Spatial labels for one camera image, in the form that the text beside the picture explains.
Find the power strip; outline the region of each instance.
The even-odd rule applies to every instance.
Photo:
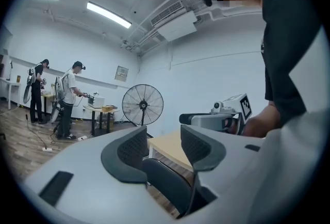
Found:
[[[46,149],[46,148],[44,147],[44,148],[42,148],[42,151],[43,151],[43,152],[52,152],[53,149],[52,149],[52,148],[47,148],[47,149]]]
[[[82,140],[84,140],[84,139],[87,139],[87,136],[79,137],[79,138],[78,138],[78,141],[82,141]]]

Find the wooden floor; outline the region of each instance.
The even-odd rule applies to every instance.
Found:
[[[48,123],[39,125],[37,123],[31,124],[29,111],[24,108],[17,108],[14,104],[11,105],[11,112],[8,111],[8,103],[0,101],[0,132],[6,134],[6,140],[0,139],[2,153],[7,161],[8,167],[11,169],[16,181],[23,181],[27,176],[37,170],[41,165],[49,159],[57,155],[61,150],[67,146],[74,144],[76,141],[58,142],[53,133],[54,125]],[[130,123],[120,123],[114,125],[114,131],[132,127]],[[71,133],[77,137],[89,136],[91,133],[91,121],[73,120]],[[52,152],[43,152],[45,147],[43,140],[47,147],[52,148]],[[190,184],[192,184],[192,173],[181,166],[170,161],[163,155],[156,153],[156,158],[173,170],[183,175]],[[173,217],[178,215],[174,206],[154,187],[148,186],[149,193],[155,198],[167,212]]]

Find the ceiling light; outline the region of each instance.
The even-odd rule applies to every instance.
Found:
[[[131,22],[124,20],[121,17],[117,16],[116,14],[114,14],[102,7],[99,7],[96,4],[93,4],[91,2],[87,3],[87,9],[92,10],[96,13],[99,13],[100,15],[103,15],[103,16],[119,23],[120,25],[124,26],[125,28],[129,28],[132,25]]]

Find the man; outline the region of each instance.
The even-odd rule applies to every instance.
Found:
[[[43,69],[47,68],[50,62],[47,59],[44,59],[41,63],[35,66],[36,81],[31,85],[31,105],[30,105],[30,119],[31,123],[39,121],[39,124],[46,124],[47,121],[42,119],[41,111],[41,89],[40,84],[43,83],[41,79],[41,74]]]
[[[245,136],[265,137],[291,118],[306,111],[304,103],[289,77],[320,29],[320,19],[310,0],[216,0],[229,6],[260,6],[267,25],[261,54],[265,62],[268,106],[251,118]],[[228,132],[236,131],[237,121]]]
[[[80,61],[76,61],[72,68],[66,72],[62,77],[64,99],[60,101],[61,107],[63,107],[63,117],[60,121],[57,138],[64,139],[76,139],[76,136],[70,133],[70,118],[72,113],[72,107],[75,102],[75,94],[82,97],[87,97],[87,94],[82,93],[76,87],[75,74],[80,74],[83,68],[83,64]]]

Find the wooden table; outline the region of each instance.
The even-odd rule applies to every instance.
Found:
[[[181,148],[180,130],[156,138],[151,138],[148,140],[148,142],[150,144],[149,158],[155,157],[156,150],[183,168],[191,172],[193,171],[188,158]]]
[[[85,109],[92,111],[92,135],[94,137],[101,136],[110,133],[110,113],[115,113],[120,111],[120,109],[113,109],[112,111],[103,112],[102,108],[94,108],[92,106],[84,106]],[[95,130],[95,112],[100,112],[100,128]],[[108,113],[107,117],[107,129],[102,128],[102,117],[103,113]]]
[[[9,91],[8,91],[8,97],[7,97],[7,101],[8,101],[8,109],[10,109],[10,101],[11,101],[11,87],[12,86],[18,86],[19,87],[19,97],[17,100],[17,106],[20,106],[20,96],[21,96],[21,83],[17,83],[17,82],[13,82],[13,81],[8,81],[3,77],[0,77],[0,89],[2,90],[2,83],[8,84],[9,85]]]
[[[43,97],[43,111],[44,111],[44,115],[45,115],[45,118],[47,116],[47,98],[54,98],[55,95],[54,94],[41,94],[41,96]]]

